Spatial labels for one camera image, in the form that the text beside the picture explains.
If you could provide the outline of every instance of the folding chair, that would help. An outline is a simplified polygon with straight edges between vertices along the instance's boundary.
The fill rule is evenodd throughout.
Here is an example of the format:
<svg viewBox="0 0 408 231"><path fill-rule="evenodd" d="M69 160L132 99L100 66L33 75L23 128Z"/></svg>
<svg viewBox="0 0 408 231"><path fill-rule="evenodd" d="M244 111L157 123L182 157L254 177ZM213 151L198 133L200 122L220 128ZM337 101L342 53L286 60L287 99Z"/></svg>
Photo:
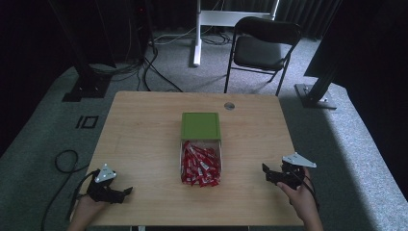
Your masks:
<svg viewBox="0 0 408 231"><path fill-rule="evenodd" d="M231 69L271 74L268 83L283 69L275 93L277 96L282 87L291 54L300 39L301 28L295 23L253 16L241 19L234 29L224 93L228 90ZM283 52L283 44L288 45L289 49L286 52Z"/></svg>

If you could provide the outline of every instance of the table leg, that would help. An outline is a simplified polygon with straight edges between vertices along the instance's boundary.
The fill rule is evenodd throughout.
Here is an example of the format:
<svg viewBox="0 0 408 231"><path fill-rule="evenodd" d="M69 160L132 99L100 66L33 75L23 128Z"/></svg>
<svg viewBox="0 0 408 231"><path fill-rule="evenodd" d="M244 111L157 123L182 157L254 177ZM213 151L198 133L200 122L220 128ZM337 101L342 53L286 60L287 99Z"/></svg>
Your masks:
<svg viewBox="0 0 408 231"><path fill-rule="evenodd" d="M130 231L145 231L146 226L130 226Z"/></svg>
<svg viewBox="0 0 408 231"><path fill-rule="evenodd" d="M194 49L194 61L195 66L199 66L201 62L201 0L197 0L197 19L196 19L196 37L195 37L195 49Z"/></svg>

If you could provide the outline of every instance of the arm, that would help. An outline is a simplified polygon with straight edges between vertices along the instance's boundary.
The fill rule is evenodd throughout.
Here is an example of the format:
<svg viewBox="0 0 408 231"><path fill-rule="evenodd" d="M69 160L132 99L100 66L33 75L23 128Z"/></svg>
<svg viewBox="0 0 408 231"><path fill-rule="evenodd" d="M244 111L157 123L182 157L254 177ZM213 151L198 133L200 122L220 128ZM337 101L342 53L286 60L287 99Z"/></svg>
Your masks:
<svg viewBox="0 0 408 231"><path fill-rule="evenodd" d="M88 195L82 197L78 202L67 231L84 231L96 215L107 205L108 202L95 202Z"/></svg>
<svg viewBox="0 0 408 231"><path fill-rule="evenodd" d="M309 170L306 167L304 170L306 176L310 178ZM312 187L307 177L305 177L305 182L309 187ZM323 230L315 199L303 185L299 186L296 191L282 182L278 182L277 186L288 196L297 216L303 220L307 231Z"/></svg>

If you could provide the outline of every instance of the green lid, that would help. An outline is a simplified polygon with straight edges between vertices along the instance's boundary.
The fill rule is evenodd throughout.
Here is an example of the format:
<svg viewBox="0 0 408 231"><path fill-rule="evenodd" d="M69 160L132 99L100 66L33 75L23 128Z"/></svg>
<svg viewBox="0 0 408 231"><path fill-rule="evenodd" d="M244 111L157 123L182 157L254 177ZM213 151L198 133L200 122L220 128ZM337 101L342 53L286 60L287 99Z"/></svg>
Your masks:
<svg viewBox="0 0 408 231"><path fill-rule="evenodd" d="M182 140L221 140L218 113L183 113Z"/></svg>

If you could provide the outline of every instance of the desk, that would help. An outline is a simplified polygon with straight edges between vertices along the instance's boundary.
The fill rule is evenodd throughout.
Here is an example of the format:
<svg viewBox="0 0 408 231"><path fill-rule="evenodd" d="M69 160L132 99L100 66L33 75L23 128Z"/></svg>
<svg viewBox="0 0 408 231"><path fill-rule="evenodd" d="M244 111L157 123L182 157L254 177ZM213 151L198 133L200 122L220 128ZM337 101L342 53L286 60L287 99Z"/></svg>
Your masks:
<svg viewBox="0 0 408 231"><path fill-rule="evenodd" d="M227 102L235 109L225 109ZM223 169L218 186L181 182L183 112L219 114ZM288 198L262 172L262 163L280 170L281 157L292 153L275 96L121 91L89 171L106 163L117 173L112 189L134 189L92 225L301 225Z"/></svg>
<svg viewBox="0 0 408 231"><path fill-rule="evenodd" d="M234 27L241 18L246 16L256 16L273 20L278 5L279 0L275 0L270 13L201 11L201 0L197 0L196 39L193 64L199 66L201 63L201 26Z"/></svg>

